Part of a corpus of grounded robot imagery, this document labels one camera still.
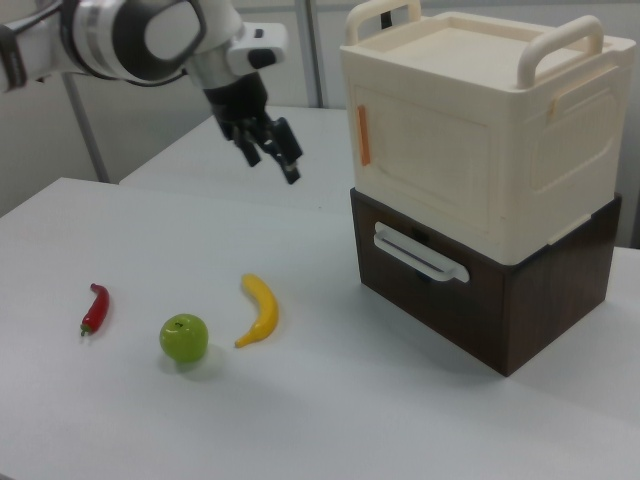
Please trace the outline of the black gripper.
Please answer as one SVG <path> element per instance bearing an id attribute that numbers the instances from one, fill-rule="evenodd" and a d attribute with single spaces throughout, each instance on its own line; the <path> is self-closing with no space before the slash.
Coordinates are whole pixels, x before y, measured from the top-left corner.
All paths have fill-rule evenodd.
<path id="1" fill-rule="evenodd" d="M 262 150 L 276 161 L 289 185 L 300 179 L 297 161 L 303 151 L 284 117 L 268 119 L 268 94 L 257 72 L 203 92 L 224 137 L 233 140 L 250 167 L 261 161 L 256 149 L 260 140 Z"/>

